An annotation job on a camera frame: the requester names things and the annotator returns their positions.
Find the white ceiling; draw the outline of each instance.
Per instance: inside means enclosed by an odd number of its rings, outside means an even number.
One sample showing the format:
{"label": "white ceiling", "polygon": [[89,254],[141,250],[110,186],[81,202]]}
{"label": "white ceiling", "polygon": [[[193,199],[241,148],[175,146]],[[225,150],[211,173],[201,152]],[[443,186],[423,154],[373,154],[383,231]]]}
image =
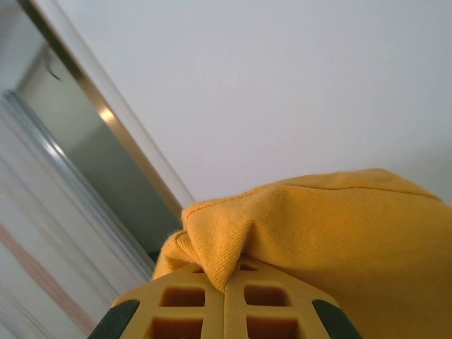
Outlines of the white ceiling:
{"label": "white ceiling", "polygon": [[451,0],[129,2],[58,0],[57,31],[196,200],[384,167],[452,203]]}
{"label": "white ceiling", "polygon": [[0,0],[0,55],[19,13],[20,7],[15,0]]}

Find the rectangular hole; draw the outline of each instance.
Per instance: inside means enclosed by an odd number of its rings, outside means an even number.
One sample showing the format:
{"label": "rectangular hole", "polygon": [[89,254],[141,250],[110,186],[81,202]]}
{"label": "rectangular hole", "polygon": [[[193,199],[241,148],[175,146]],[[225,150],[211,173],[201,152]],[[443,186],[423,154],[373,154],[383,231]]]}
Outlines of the rectangular hole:
{"label": "rectangular hole", "polygon": [[289,296],[280,287],[247,285],[244,296],[248,305],[290,306]]}
{"label": "rectangular hole", "polygon": [[169,287],[163,292],[161,307],[202,307],[206,303],[204,289],[198,287]]}
{"label": "rectangular hole", "polygon": [[247,316],[249,339],[304,339],[297,319]]}
{"label": "rectangular hole", "polygon": [[154,318],[149,339],[201,339],[203,319]]}

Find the yellow plastic object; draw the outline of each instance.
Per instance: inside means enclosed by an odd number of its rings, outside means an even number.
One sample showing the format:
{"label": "yellow plastic object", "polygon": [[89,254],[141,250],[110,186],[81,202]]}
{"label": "yellow plastic object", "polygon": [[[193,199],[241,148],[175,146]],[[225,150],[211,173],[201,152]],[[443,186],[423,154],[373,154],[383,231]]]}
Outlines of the yellow plastic object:
{"label": "yellow plastic object", "polygon": [[334,299],[241,258],[218,292],[191,264],[118,298],[88,339],[358,339]]}

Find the yellow fabric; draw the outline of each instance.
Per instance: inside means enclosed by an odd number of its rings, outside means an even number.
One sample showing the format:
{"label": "yellow fabric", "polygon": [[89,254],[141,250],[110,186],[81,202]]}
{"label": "yellow fabric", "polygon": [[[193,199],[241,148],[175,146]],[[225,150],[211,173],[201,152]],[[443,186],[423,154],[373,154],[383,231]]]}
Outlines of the yellow fabric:
{"label": "yellow fabric", "polygon": [[365,339],[452,338],[452,208],[382,169],[197,203],[154,278],[187,263],[224,291],[241,253],[334,297]]}

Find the yellow t-shirt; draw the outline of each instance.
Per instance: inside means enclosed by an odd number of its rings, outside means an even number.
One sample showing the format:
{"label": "yellow t-shirt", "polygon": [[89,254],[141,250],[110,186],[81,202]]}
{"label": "yellow t-shirt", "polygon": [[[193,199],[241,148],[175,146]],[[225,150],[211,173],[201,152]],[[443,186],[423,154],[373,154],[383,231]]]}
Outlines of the yellow t-shirt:
{"label": "yellow t-shirt", "polygon": [[363,338],[452,338],[452,208],[408,180],[310,175],[182,217],[154,278],[197,263],[223,292],[247,254],[330,294]]}

